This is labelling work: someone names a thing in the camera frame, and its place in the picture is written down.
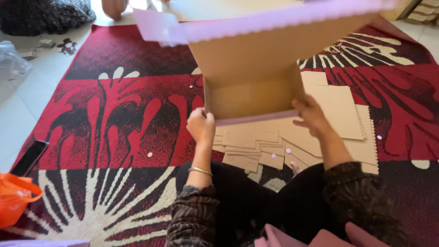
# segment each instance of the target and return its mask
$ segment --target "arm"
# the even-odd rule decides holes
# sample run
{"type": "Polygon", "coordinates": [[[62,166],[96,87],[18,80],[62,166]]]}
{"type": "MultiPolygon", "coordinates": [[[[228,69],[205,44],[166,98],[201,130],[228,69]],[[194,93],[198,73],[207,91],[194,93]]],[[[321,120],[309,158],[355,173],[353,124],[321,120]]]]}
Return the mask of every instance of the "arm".
{"type": "Polygon", "coordinates": [[[293,102],[304,119],[294,124],[309,128],[310,134],[319,139],[326,181],[322,193],[338,220],[343,224],[352,222],[390,246],[414,246],[392,215],[384,179],[362,172],[361,163],[354,162],[320,106],[310,96],[307,101],[308,106],[293,102]]]}
{"type": "MultiPolygon", "coordinates": [[[[187,130],[194,137],[192,168],[211,173],[210,156],[215,136],[215,120],[211,113],[204,117],[204,109],[197,108],[187,120],[187,130]]],[[[168,226],[166,246],[213,246],[215,214],[220,203],[214,199],[212,177],[204,172],[190,171],[183,191],[171,207],[172,221],[168,226]]]]}

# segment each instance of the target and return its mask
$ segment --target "smartphone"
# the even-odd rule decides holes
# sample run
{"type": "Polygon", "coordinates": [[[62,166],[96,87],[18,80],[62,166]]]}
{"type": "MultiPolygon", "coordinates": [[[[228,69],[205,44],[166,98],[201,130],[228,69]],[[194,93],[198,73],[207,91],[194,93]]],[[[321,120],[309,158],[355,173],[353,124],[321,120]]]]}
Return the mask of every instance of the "smartphone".
{"type": "Polygon", "coordinates": [[[27,176],[48,145],[48,142],[34,141],[17,165],[12,169],[11,174],[19,177],[27,176]]]}

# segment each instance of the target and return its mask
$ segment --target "orange plastic bag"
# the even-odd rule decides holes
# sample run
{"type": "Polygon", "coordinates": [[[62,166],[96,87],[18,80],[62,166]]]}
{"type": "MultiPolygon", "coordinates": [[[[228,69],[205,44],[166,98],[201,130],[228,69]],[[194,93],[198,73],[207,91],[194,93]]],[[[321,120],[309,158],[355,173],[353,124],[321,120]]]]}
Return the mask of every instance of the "orange plastic bag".
{"type": "Polygon", "coordinates": [[[0,173],[0,229],[15,225],[30,202],[43,195],[32,183],[32,178],[21,178],[10,173],[0,173]]]}

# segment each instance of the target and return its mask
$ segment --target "person's left hand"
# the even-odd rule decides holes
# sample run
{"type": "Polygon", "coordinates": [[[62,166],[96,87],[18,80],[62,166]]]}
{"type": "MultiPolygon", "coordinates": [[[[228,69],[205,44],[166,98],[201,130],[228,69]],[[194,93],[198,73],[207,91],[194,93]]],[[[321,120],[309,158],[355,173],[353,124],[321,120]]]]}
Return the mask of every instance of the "person's left hand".
{"type": "Polygon", "coordinates": [[[198,107],[187,119],[187,130],[197,142],[197,145],[213,145],[215,137],[215,118],[212,113],[205,114],[204,107],[198,107]]]}

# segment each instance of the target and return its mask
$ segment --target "black pants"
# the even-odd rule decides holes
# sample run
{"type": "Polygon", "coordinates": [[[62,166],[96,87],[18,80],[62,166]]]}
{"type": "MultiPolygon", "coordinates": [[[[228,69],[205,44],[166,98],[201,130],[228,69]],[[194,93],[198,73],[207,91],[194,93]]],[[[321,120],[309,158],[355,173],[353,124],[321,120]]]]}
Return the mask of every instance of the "black pants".
{"type": "MultiPolygon", "coordinates": [[[[186,184],[187,170],[191,165],[192,162],[188,162],[178,171],[178,192],[186,184]]],[[[234,229],[251,231],[251,220],[254,220],[256,229],[270,223],[306,244],[321,229],[344,239],[344,225],[337,222],[322,197],[325,185],[323,173],[322,164],[311,166],[276,193],[249,179],[242,169],[212,162],[215,198],[220,201],[216,217],[216,245],[230,246],[236,240],[234,229]]]]}

